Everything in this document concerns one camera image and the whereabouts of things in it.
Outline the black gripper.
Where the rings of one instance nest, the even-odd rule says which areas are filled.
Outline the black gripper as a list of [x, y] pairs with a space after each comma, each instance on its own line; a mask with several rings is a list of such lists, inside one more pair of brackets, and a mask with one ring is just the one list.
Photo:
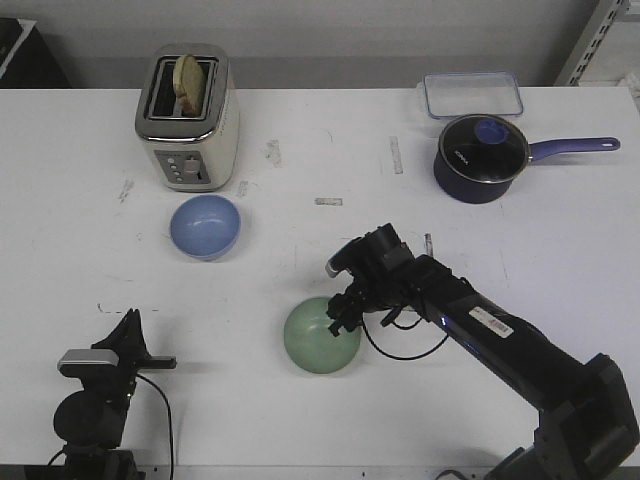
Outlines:
[[412, 260], [391, 263], [340, 261], [341, 270], [347, 271], [353, 281], [343, 294], [336, 294], [328, 302], [331, 334], [339, 335], [341, 328], [353, 332], [361, 325], [363, 313], [408, 306], [408, 295], [403, 291], [398, 275], [412, 263]]
[[[131, 341], [126, 340], [130, 325]], [[90, 349], [109, 349], [119, 356], [117, 367], [81, 378], [85, 390], [105, 400], [129, 400], [135, 392], [135, 378], [141, 370], [172, 370], [177, 367], [175, 356], [153, 356], [148, 352], [138, 309], [130, 308], [106, 340], [93, 344]]]

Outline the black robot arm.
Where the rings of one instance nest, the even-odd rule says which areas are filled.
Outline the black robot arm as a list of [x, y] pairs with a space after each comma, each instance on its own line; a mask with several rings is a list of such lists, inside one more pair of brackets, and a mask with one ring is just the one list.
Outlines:
[[132, 397], [139, 380], [153, 387], [166, 406], [169, 477], [174, 477], [175, 449], [169, 400], [144, 371], [171, 370], [174, 356], [149, 353], [137, 309], [129, 309], [106, 338], [85, 349], [69, 349], [58, 360], [65, 377], [76, 378], [82, 389], [70, 394], [53, 417], [56, 435], [65, 441], [57, 456], [64, 464], [46, 465], [57, 479], [144, 479], [134, 454], [120, 447]]
[[626, 383], [609, 356], [574, 359], [433, 257], [414, 256], [391, 224], [351, 240], [326, 271], [353, 278], [329, 301], [333, 335], [353, 331], [366, 313], [384, 311], [382, 322], [389, 324], [410, 306], [538, 411], [533, 445], [514, 451], [488, 478], [604, 479], [638, 445]]

